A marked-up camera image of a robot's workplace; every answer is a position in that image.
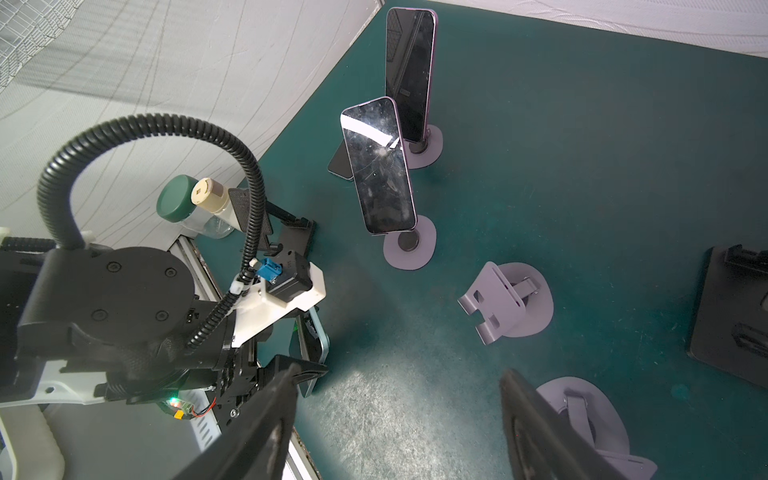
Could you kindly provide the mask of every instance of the transparent bottle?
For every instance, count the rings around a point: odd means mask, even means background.
[[[157,197],[157,214],[200,235],[210,238],[226,237],[234,228],[192,203],[192,189],[196,183],[197,180],[188,175],[178,175],[171,179]]]

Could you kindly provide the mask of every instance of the blue connector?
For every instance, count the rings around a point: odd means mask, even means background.
[[[283,272],[283,268],[272,260],[265,258],[262,260],[261,268],[256,271],[256,275],[265,279],[269,283],[274,283],[275,279]]]

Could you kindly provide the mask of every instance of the green table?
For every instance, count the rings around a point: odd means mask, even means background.
[[[515,368],[534,386],[597,385],[655,478],[768,478],[768,391],[685,353],[706,250],[768,248],[768,61],[409,5],[440,20],[430,120],[445,150],[412,173],[432,261],[387,265],[353,185],[326,171],[341,110],[383,93],[386,11],[261,160],[269,198],[318,222],[330,373],[296,427],[324,477],[511,478],[498,380]],[[199,241],[223,285],[242,241]],[[544,332],[482,345],[456,300],[489,260],[545,275]],[[292,328],[276,325],[262,362]]]

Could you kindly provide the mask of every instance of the purple phone stand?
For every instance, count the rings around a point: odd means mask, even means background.
[[[406,154],[408,169],[428,167],[434,164],[442,153],[442,132],[435,125],[427,125],[427,135],[424,140],[415,144],[406,140],[404,143],[408,146]]]
[[[416,228],[392,232],[384,237],[384,258],[400,270],[418,270],[432,258],[437,244],[437,229],[432,221],[418,215]]]
[[[554,314],[547,281],[526,263],[487,262],[458,304],[468,315],[480,310],[485,321],[476,328],[485,345],[539,333]]]
[[[629,437],[611,401],[586,380],[564,376],[536,391],[600,456],[628,480],[649,480],[657,466],[647,458],[629,454]]]

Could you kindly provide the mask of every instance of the beige bottle cap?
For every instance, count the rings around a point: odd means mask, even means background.
[[[229,203],[230,195],[224,185],[213,178],[204,178],[192,189],[191,200],[198,207],[215,214]]]

